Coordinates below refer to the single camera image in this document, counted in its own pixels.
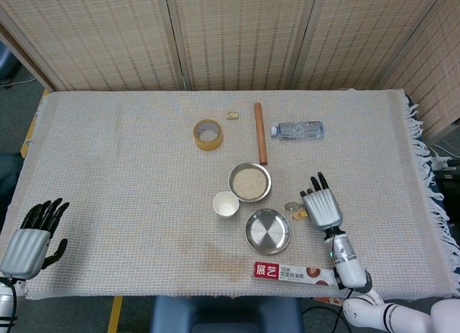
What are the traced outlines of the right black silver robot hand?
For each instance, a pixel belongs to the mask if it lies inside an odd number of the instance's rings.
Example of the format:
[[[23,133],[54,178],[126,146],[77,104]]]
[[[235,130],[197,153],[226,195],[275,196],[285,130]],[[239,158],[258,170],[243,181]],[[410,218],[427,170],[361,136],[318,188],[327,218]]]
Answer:
[[[313,189],[300,192],[310,220],[323,232],[339,228],[343,223],[343,214],[325,176],[318,172],[316,176],[310,177],[310,181]]]

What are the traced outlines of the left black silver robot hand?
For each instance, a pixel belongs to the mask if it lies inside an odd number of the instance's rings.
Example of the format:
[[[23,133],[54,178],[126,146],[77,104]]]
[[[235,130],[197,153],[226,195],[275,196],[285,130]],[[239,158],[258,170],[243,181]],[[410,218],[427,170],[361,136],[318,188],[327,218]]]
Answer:
[[[58,198],[37,204],[27,212],[20,228],[12,235],[0,262],[0,273],[4,277],[30,280],[61,259],[68,246],[66,238],[60,241],[54,254],[48,255],[47,252],[69,206],[68,202]]]

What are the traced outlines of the steel dish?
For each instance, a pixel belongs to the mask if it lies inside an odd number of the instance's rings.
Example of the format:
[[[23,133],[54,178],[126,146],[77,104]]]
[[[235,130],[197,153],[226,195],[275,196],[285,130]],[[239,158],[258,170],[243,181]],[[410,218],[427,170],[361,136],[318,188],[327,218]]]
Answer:
[[[287,219],[274,209],[260,209],[251,214],[245,224],[248,245],[257,253],[276,255],[290,243],[290,225]]]

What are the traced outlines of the steel bowl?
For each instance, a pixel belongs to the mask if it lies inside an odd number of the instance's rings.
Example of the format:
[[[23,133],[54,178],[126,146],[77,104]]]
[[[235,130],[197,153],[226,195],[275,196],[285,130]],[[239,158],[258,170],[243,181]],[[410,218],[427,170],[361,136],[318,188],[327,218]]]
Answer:
[[[240,170],[243,170],[245,168],[256,168],[256,169],[262,171],[264,173],[264,175],[265,175],[265,178],[267,180],[267,184],[266,184],[266,187],[265,187],[265,192],[259,198],[252,199],[252,200],[246,200],[246,199],[243,199],[242,197],[238,196],[234,191],[234,188],[233,188],[234,176]],[[256,164],[256,163],[241,163],[241,164],[237,165],[230,172],[229,177],[228,177],[228,185],[229,185],[230,192],[232,192],[240,201],[252,203],[252,202],[261,201],[262,199],[264,199],[268,195],[268,193],[270,192],[271,186],[272,186],[272,181],[271,181],[270,174],[268,173],[268,171],[263,166],[261,166],[259,164]]]

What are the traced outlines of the white paper cup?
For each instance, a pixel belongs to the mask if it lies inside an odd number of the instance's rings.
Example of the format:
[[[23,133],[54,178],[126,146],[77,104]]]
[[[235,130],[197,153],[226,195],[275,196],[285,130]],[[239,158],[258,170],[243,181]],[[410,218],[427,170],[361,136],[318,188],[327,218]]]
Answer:
[[[230,218],[239,210],[239,200],[230,191],[221,191],[213,199],[213,209],[222,218]]]

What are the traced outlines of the red white baking paper box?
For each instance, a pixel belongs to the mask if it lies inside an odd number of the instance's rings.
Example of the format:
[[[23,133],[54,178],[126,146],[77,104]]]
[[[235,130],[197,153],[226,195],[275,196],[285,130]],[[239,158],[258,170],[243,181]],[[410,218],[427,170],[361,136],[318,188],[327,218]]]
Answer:
[[[254,263],[253,276],[289,283],[339,287],[334,271],[324,268],[257,261]]]

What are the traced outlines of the dark blue fabric seat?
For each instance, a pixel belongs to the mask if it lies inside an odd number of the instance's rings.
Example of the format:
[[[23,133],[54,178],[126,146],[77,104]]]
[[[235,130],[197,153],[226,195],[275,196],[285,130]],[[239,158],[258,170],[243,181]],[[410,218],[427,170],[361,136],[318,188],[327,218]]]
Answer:
[[[0,152],[0,221],[5,220],[23,163],[19,152]]]

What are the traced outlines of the clear plastic water bottle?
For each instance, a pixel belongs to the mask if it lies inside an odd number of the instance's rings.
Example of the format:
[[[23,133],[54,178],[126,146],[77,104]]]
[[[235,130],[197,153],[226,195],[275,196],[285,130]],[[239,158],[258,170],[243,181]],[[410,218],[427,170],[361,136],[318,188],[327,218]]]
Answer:
[[[308,137],[323,138],[324,128],[320,121],[311,122],[280,122],[270,127],[270,136],[286,140],[304,139]]]

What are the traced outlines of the wooden rolling pin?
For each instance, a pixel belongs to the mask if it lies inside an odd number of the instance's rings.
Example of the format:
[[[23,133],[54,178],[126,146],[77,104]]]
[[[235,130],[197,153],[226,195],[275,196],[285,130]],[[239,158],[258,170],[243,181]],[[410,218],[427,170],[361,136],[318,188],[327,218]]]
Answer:
[[[265,126],[262,113],[262,105],[259,102],[254,103],[254,117],[257,131],[257,145],[259,153],[259,164],[267,165],[267,147],[265,141]]]

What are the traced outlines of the white woven fringed tablecloth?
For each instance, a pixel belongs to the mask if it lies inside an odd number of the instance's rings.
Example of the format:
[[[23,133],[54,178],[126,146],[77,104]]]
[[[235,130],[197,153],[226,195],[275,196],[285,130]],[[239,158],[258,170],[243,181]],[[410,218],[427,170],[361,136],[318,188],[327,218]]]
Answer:
[[[257,162],[254,103],[266,125],[320,121],[321,139],[267,139],[268,195],[225,219],[213,198],[231,170]],[[239,118],[228,120],[226,113]],[[0,257],[35,204],[70,204],[50,244],[61,260],[29,299],[66,296],[336,296],[337,289],[258,279],[245,238],[256,210],[282,211],[324,174],[342,229],[386,299],[460,295],[460,249],[434,201],[428,151],[401,90],[55,92],[34,134],[0,236]],[[213,151],[194,126],[217,121]]]

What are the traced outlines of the black box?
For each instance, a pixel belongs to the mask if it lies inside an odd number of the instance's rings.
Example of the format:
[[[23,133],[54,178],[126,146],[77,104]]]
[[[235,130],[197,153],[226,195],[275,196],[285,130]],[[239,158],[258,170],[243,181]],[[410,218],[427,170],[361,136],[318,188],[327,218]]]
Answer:
[[[451,223],[460,224],[460,170],[436,171],[435,178]]]

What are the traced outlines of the yellow packing tape roll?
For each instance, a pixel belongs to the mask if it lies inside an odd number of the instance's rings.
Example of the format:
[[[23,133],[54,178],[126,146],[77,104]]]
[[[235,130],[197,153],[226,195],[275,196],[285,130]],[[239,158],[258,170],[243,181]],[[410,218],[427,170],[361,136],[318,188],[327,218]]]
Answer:
[[[217,149],[223,141],[221,125],[212,119],[203,119],[193,128],[196,146],[203,151]]]

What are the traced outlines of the white power strip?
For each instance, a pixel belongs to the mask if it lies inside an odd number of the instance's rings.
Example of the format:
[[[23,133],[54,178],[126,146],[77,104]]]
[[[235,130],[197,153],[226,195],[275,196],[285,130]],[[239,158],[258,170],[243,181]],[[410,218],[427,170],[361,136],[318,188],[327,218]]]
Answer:
[[[460,158],[450,158],[444,156],[435,156],[431,158],[432,169],[440,171],[445,169],[452,169],[460,166]]]

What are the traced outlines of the blue padded seat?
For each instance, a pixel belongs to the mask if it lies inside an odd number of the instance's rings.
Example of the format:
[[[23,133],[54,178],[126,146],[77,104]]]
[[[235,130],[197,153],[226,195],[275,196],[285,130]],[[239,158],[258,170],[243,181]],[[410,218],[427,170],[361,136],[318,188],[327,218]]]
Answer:
[[[304,333],[301,302],[279,296],[158,296],[150,333]]]

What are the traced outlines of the woven bamboo screen panel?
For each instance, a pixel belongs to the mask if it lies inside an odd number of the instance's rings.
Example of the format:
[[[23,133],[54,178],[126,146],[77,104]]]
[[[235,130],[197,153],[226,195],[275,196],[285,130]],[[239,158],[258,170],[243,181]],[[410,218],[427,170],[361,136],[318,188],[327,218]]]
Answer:
[[[48,91],[191,87],[175,0],[0,0],[0,41]]]
[[[436,0],[313,0],[292,89],[373,89]]]
[[[401,88],[418,105],[432,145],[460,121],[460,0],[437,0],[377,84]]]
[[[288,86],[313,0],[175,0],[190,87]]]

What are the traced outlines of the blue grey office chair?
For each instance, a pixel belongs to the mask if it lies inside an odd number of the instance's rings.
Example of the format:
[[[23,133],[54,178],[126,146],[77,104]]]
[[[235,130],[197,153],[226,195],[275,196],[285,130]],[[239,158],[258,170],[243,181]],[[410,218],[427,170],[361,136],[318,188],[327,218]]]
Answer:
[[[11,88],[14,76],[20,68],[20,62],[6,45],[0,42],[0,86]]]

